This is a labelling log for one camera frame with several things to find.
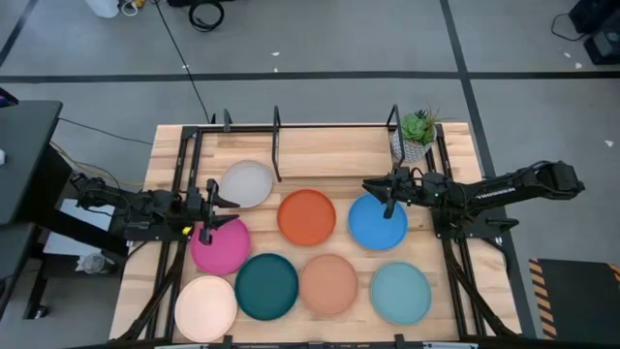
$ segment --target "yellow and black hazard tape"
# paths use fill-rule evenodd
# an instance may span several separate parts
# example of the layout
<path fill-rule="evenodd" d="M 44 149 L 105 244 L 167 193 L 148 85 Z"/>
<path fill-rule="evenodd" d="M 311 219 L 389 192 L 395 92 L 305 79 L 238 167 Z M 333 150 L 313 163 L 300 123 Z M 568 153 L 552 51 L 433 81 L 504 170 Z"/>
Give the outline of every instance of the yellow and black hazard tape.
<path fill-rule="evenodd" d="M 533 258 L 530 260 L 530 273 L 532 274 L 534 293 L 536 302 L 539 305 L 539 314 L 541 315 L 542 335 L 545 339 L 555 339 L 557 331 L 553 323 L 549 294 L 544 283 L 543 268 L 539 264 L 538 259 Z"/>
<path fill-rule="evenodd" d="M 613 270 L 613 275 L 616 277 L 616 281 L 620 282 L 620 267 L 616 265 L 609 265 L 609 267 Z"/>

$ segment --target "black desk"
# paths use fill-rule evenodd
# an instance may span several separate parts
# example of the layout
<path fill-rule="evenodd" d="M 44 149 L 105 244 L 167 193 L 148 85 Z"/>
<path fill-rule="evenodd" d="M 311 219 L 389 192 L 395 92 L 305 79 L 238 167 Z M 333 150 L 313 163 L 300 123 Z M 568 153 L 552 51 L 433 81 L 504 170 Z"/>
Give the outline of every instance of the black desk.
<path fill-rule="evenodd" d="M 19 273 L 30 255 L 37 226 L 101 248 L 117 263 L 127 256 L 124 238 L 56 209 L 72 174 L 49 145 L 61 109 L 62 103 L 47 101 L 0 109 L 0 149 L 6 153 L 6 163 L 0 166 L 0 278 Z M 5 296 L 14 284 L 12 277 Z M 4 298 L 0 314 L 8 302 Z"/>

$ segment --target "orange plate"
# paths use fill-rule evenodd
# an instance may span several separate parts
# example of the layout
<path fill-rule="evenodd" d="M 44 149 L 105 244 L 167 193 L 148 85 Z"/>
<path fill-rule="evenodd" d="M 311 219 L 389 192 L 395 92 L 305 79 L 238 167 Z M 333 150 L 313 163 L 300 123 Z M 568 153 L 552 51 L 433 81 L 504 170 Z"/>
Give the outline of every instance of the orange plate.
<path fill-rule="evenodd" d="M 298 190 L 278 208 L 280 232 L 297 245 L 314 246 L 327 240 L 335 225 L 336 210 L 331 200 L 316 190 Z"/>

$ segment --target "white plate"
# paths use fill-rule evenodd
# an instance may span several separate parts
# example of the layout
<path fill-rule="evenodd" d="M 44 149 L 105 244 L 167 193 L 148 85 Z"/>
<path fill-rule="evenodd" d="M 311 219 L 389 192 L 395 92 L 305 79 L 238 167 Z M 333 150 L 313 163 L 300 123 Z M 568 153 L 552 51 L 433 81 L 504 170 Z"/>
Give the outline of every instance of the white plate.
<path fill-rule="evenodd" d="M 253 160 L 243 160 L 226 169 L 220 183 L 220 197 L 241 207 L 262 203 L 271 193 L 271 169 Z"/>

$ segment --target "light pink plate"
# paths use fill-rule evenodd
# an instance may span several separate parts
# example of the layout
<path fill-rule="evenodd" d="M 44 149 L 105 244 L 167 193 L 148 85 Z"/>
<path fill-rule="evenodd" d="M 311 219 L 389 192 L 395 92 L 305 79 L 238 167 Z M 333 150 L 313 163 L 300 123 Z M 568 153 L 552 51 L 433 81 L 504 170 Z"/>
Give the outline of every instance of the light pink plate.
<path fill-rule="evenodd" d="M 206 343 L 226 334 L 233 325 L 236 308 L 233 287 L 225 279 L 202 276 L 181 291 L 174 320 L 186 338 Z"/>
<path fill-rule="evenodd" d="M 226 275 L 237 271 L 250 256 L 250 233 L 239 218 L 212 230 L 210 245 L 199 241 L 202 224 L 194 227 L 190 249 L 198 268 L 212 275 Z"/>

